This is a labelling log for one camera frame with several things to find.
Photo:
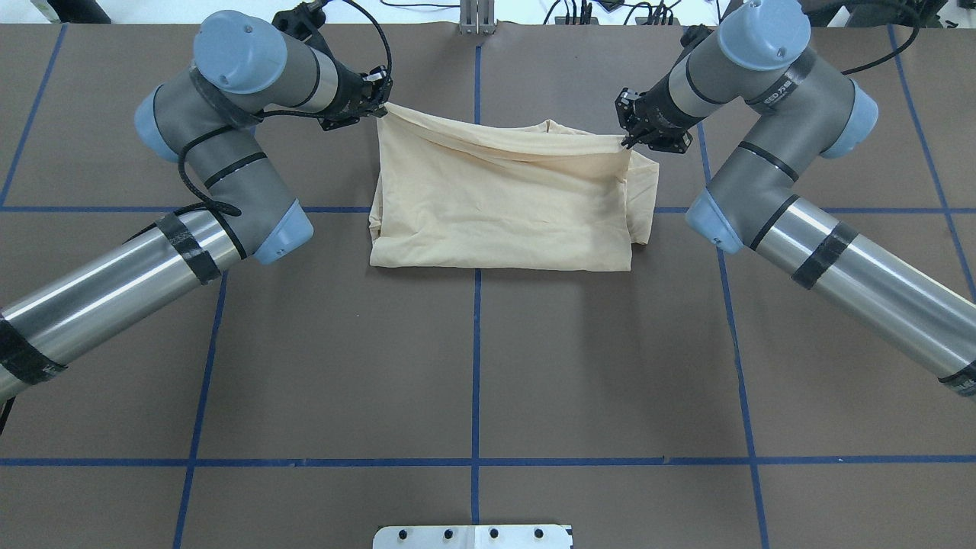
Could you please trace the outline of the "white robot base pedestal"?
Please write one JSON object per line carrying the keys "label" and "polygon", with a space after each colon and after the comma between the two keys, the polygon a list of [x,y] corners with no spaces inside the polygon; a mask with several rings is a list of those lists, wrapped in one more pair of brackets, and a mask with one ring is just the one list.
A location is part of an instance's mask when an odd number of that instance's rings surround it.
{"label": "white robot base pedestal", "polygon": [[573,548],[570,525],[393,525],[377,530],[373,548]]}

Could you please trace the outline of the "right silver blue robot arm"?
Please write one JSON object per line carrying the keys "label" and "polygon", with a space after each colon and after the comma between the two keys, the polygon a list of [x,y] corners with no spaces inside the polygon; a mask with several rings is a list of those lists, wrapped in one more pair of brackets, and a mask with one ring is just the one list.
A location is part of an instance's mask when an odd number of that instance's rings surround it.
{"label": "right silver blue robot arm", "polygon": [[750,248],[973,400],[973,303],[794,192],[815,159],[850,153],[878,121],[875,101],[810,36],[798,1],[746,1],[715,29],[690,28],[657,84],[616,98],[621,144],[683,153],[698,123],[741,98],[759,119],[688,225],[724,252]]}

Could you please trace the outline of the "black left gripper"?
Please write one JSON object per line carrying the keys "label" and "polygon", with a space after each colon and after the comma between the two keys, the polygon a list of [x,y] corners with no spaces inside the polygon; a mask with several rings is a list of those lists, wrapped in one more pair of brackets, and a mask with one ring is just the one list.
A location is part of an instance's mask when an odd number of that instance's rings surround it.
{"label": "black left gripper", "polygon": [[320,112],[323,131],[355,125],[367,117],[387,114],[386,96],[393,89],[390,67],[377,66],[366,72],[353,72],[345,65],[337,67],[337,93],[332,103]]}

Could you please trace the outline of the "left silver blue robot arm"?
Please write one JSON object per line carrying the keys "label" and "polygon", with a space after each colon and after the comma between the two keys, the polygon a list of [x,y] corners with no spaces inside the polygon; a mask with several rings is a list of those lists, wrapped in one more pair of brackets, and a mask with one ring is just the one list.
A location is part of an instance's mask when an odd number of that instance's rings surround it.
{"label": "left silver blue robot arm", "polygon": [[255,138],[278,117],[324,131],[386,111],[393,55],[352,69],[332,52],[325,2],[271,21],[222,10],[193,36],[191,59],[133,112],[140,142],[175,168],[191,200],[126,190],[124,208],[158,214],[118,246],[2,309],[2,400],[48,382],[71,362],[247,259],[269,264],[313,236],[300,199]]}

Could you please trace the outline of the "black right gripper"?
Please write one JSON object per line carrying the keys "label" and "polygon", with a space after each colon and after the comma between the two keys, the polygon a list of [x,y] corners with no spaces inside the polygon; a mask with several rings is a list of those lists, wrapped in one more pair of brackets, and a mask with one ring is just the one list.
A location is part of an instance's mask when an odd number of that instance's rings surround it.
{"label": "black right gripper", "polygon": [[684,154],[692,143],[689,129],[695,118],[677,107],[668,88],[623,89],[616,98],[616,114],[625,149],[645,145],[653,152]]}

